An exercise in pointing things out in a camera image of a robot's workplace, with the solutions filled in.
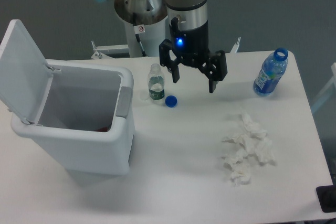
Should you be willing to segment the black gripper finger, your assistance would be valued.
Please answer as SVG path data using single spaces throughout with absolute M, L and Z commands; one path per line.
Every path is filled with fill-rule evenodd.
M 227 63 L 225 51 L 208 51 L 197 60 L 198 69 L 208 78 L 209 92 L 213 93 L 219 81 L 223 81 L 227 75 Z
M 180 79 L 180 72 L 179 72 L 179 59 L 176 58 L 175 60 L 171 59 L 170 51 L 172 51 L 173 46 L 172 42 L 168 39 L 164 39 L 161 44 L 159 45 L 159 58 L 160 58 L 160 65 L 163 67 L 167 67 L 168 71 L 172 75 L 172 80 L 174 83 L 177 83 Z

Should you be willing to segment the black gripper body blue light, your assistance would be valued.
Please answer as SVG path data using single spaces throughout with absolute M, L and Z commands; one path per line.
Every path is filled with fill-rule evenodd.
M 173 53 L 179 63 L 193 68 L 203 68 L 209 52 L 208 22 L 191 30 L 180 30 L 178 24 L 177 17 L 170 21 Z

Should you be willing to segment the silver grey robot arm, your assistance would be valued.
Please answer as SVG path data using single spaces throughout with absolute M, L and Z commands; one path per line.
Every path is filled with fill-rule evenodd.
M 132 32 L 129 48 L 148 56 L 150 47 L 160 65 L 180 78 L 179 64 L 198 69 L 213 92 L 227 75 L 225 53 L 208 47 L 207 0 L 113 0 L 114 9 Z

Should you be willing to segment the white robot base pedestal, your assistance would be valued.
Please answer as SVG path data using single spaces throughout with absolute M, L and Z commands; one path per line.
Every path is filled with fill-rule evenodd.
M 167 16 L 155 24 L 135 26 L 123 21 L 130 58 L 143 57 L 143 53 L 147 57 L 159 56 L 159 45 L 166 38 L 166 20 Z

